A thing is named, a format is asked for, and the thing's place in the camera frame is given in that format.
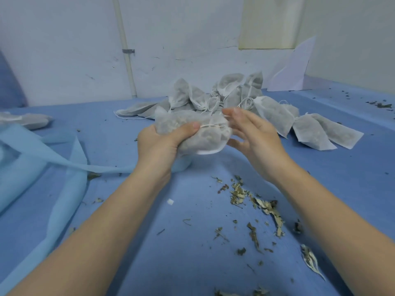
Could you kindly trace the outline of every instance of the fingernail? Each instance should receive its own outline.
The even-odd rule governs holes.
[[[240,118],[243,116],[243,112],[241,112],[241,109],[239,107],[236,107],[233,109],[233,116]]]

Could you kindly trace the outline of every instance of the blue tabletop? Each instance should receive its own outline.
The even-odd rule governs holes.
[[[375,107],[381,110],[377,111],[378,120],[383,118],[383,112],[388,115],[385,123],[375,123],[372,114],[364,118],[355,113],[353,110],[362,107],[365,101],[358,91],[351,100],[354,105],[347,105],[351,104],[348,98],[345,99],[349,103],[345,105],[328,103],[328,94],[343,99],[344,91],[340,87],[333,87],[331,91],[310,91],[305,95],[288,91],[264,94],[277,101],[287,100],[298,107],[301,114],[319,113],[365,133],[352,150],[339,146],[333,151],[316,151],[298,143],[292,133],[288,139],[282,138],[282,142],[298,164],[368,222],[395,239],[395,132],[391,128],[395,114]],[[122,120],[114,115],[114,110],[136,101],[140,100],[31,107],[11,112],[51,115],[54,117],[51,126],[35,131],[37,134],[72,129],[90,164],[121,167],[137,161],[134,139],[142,128],[153,123]],[[65,157],[71,151],[67,144],[53,148]],[[230,186],[235,174],[244,180],[245,189],[260,194],[263,199],[278,200],[278,209],[286,222],[284,237],[279,239],[273,235],[274,220],[254,209],[249,200],[238,208],[230,204],[229,191],[217,193],[223,184]],[[63,186],[64,176],[65,168],[49,166],[37,182],[0,215],[0,281],[45,237],[48,217]],[[100,206],[93,201],[98,197],[106,199],[126,176],[102,175],[88,182],[84,203],[65,230],[63,240],[70,235],[69,229],[79,227]],[[212,176],[222,179],[223,184],[217,183]],[[174,200],[174,204],[169,205],[168,199]],[[350,295],[309,233],[297,235],[293,232],[297,219],[284,196],[262,180],[234,149],[226,146],[220,153],[196,156],[190,168],[173,175],[156,199],[108,295],[201,296],[213,295],[217,288],[243,296],[251,295],[258,285],[270,290],[272,295]],[[261,254],[255,250],[246,226],[248,222],[257,228],[261,249],[270,248],[273,253],[264,251]],[[223,227],[222,233],[229,242],[221,237],[214,239],[218,227]],[[313,249],[327,281],[303,262],[300,251],[303,243]],[[237,249],[243,247],[246,253],[237,255]]]

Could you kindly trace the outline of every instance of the hand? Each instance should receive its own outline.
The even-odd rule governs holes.
[[[250,111],[225,108],[233,134],[244,141],[229,139],[228,145],[243,153],[264,179],[273,183],[292,159],[281,144],[274,126]]]
[[[178,145],[199,129],[197,122],[184,124],[167,135],[157,134],[154,125],[144,128],[137,136],[139,159],[135,170],[145,172],[163,187],[170,180]]]

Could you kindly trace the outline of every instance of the left hand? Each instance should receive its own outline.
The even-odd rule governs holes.
[[[137,136],[139,159],[135,170],[146,173],[163,187],[170,180],[178,145],[199,129],[197,122],[184,124],[167,135],[157,134],[154,125],[144,128]]]

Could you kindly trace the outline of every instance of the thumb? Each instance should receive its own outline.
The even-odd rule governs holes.
[[[168,135],[168,137],[175,144],[175,146],[178,146],[182,141],[196,134],[199,129],[200,124],[198,122],[190,122],[175,129]]]
[[[250,119],[240,108],[236,107],[233,109],[232,118],[248,140],[253,139],[259,133],[257,127],[250,121]]]

